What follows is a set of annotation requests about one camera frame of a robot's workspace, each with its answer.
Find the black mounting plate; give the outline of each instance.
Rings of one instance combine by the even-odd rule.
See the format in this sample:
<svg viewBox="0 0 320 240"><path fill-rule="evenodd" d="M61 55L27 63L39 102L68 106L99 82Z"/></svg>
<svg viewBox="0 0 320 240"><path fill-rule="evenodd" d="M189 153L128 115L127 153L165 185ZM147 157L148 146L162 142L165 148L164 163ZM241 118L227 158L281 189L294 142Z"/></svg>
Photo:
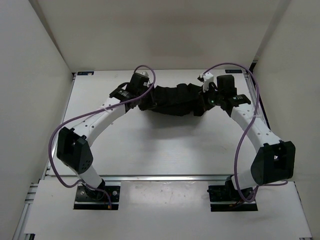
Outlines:
<svg viewBox="0 0 320 240"><path fill-rule="evenodd" d="M211 212L252 212L258 211L257 203L244 203L234 206L236 203L230 197L225 185L210 185L207 191L210 198Z"/></svg>
<svg viewBox="0 0 320 240"><path fill-rule="evenodd" d="M111 210L119 209L120 186L105 186L104 190L111 198ZM76 189L73 209L76 210L110 210L108 198L101 200L91 199L85 191L85 186L79 185Z"/></svg>

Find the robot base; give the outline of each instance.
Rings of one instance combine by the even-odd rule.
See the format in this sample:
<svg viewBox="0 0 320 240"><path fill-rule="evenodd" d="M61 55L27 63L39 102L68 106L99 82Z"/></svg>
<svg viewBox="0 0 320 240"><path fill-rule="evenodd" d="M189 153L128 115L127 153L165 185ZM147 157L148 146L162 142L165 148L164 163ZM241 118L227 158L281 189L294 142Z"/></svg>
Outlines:
<svg viewBox="0 0 320 240"><path fill-rule="evenodd" d="M242 193L247 196L252 191L251 188L247 188ZM252 212L258 211L257 203L242 203L236 204L240 197L235 199L230 196L230 192L227 191L225 185L210 185L207 190L210 198L211 212Z"/></svg>
<svg viewBox="0 0 320 240"><path fill-rule="evenodd" d="M105 186L104 190L111 198L111 210L119 209L120 186ZM73 209L76 210L110 210L107 197L101 200L91 199L85 191L83 185L79 185L76 189Z"/></svg>

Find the white wall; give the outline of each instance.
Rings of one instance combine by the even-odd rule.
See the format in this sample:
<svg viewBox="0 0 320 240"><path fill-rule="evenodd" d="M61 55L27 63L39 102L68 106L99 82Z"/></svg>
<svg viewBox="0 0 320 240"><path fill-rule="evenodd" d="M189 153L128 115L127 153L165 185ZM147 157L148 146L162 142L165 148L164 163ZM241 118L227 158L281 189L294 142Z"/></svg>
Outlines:
<svg viewBox="0 0 320 240"><path fill-rule="evenodd" d="M293 0L254 73L272 130L296 146L294 180L320 239L320 1Z"/></svg>
<svg viewBox="0 0 320 240"><path fill-rule="evenodd" d="M0 239L11 239L47 162L72 75L26 0L0 1Z"/></svg>
<svg viewBox="0 0 320 240"><path fill-rule="evenodd" d="M279 0L37 0L72 71L250 66Z"/></svg>

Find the white panel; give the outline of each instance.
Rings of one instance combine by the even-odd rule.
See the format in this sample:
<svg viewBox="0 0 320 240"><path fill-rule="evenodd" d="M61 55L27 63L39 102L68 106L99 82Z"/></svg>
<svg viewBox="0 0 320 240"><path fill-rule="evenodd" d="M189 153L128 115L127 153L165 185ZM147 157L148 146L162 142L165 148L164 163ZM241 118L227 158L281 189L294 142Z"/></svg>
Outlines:
<svg viewBox="0 0 320 240"><path fill-rule="evenodd" d="M215 77L225 70L211 71ZM175 87L193 83L203 70L157 70L156 84ZM121 83L131 79L133 71L96 71L77 76L65 120L97 109ZM242 73L233 74L239 94L250 98ZM70 123L69 128L79 121ZM110 125L93 143L93 165L99 175L230 175L243 131L220 107L204 116L169 116L138 107ZM248 169L256 156L245 138L239 157L239 170ZM60 174L74 175L57 158Z"/></svg>
<svg viewBox="0 0 320 240"><path fill-rule="evenodd" d="M41 181L25 232L35 240L299 240L311 237L293 182L262 187L258 211L211 212L207 182L122 182L119 210L73 210L75 189Z"/></svg>
<svg viewBox="0 0 320 240"><path fill-rule="evenodd" d="M250 66L279 0L39 0L66 63L79 70Z"/></svg>
<svg viewBox="0 0 320 240"><path fill-rule="evenodd" d="M320 1L294 0L255 68L272 130L296 146L297 189L320 238Z"/></svg>
<svg viewBox="0 0 320 240"><path fill-rule="evenodd" d="M0 239L11 239L46 165L72 75L26 0L0 1Z"/></svg>

